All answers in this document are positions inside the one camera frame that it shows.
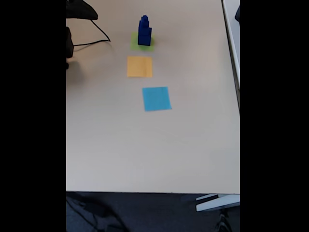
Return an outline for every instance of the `gray carpet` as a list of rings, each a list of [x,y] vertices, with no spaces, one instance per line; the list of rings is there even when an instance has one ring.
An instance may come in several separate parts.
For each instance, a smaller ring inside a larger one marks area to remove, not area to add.
[[[200,194],[154,194],[154,193],[79,193],[109,205],[117,213],[130,232],[215,232],[219,210],[196,212],[194,199]],[[84,211],[68,198],[89,221],[91,213]],[[227,209],[228,221],[233,232],[240,231],[240,210]],[[119,225],[114,218],[99,218],[98,228]],[[67,232],[94,232],[67,204]]]

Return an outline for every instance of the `table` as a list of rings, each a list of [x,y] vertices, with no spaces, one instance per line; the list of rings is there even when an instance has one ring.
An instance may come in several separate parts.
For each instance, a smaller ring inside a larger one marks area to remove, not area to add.
[[[240,122],[220,0],[88,0],[111,43],[76,47],[66,80],[67,191],[236,193]],[[154,52],[130,50],[147,15]],[[68,19],[74,44],[104,39]],[[127,56],[152,56],[128,78]],[[169,88],[172,109],[145,112],[143,87]]]
[[[217,196],[218,198],[197,204],[197,212],[212,211],[240,205],[240,194],[207,194],[205,196],[196,198],[196,200],[199,201],[213,196]]]
[[[223,0],[222,4],[226,16],[232,56],[234,57],[237,80],[240,88],[240,24],[235,19],[236,12],[240,6],[240,0]]]

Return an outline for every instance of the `yellow sticky note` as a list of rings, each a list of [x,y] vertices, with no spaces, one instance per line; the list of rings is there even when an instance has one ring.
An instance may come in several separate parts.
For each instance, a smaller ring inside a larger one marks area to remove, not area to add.
[[[151,57],[127,57],[128,77],[152,77],[153,65]]]

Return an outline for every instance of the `black cable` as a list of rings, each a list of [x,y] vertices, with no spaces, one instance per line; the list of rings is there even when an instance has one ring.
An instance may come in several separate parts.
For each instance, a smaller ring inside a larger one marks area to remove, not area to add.
[[[95,42],[91,42],[91,43],[83,43],[83,44],[75,44],[74,46],[84,46],[84,45],[91,45],[91,44],[96,44],[96,43],[99,43],[99,42],[110,42],[110,38],[108,37],[108,35],[101,29],[98,27],[97,24],[95,24],[94,21],[91,20],[91,22],[107,37],[108,40],[98,40],[98,41],[95,41]]]
[[[85,220],[85,222],[87,222],[87,223],[88,223],[90,226],[92,226],[94,229],[98,230],[97,227],[96,227],[95,225],[93,225],[90,221],[88,221],[80,212],[78,212],[78,211],[68,202],[67,199],[66,199],[66,201],[67,201],[69,207],[70,207],[75,213],[77,213],[79,216],[81,216],[81,217]]]

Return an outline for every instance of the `stacked blue blocks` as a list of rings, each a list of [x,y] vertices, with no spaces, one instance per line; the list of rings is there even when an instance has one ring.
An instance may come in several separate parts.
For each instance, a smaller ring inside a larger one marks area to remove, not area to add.
[[[141,18],[139,25],[139,35],[138,35],[139,45],[150,46],[151,30],[152,28],[149,27],[148,17],[144,15]]]

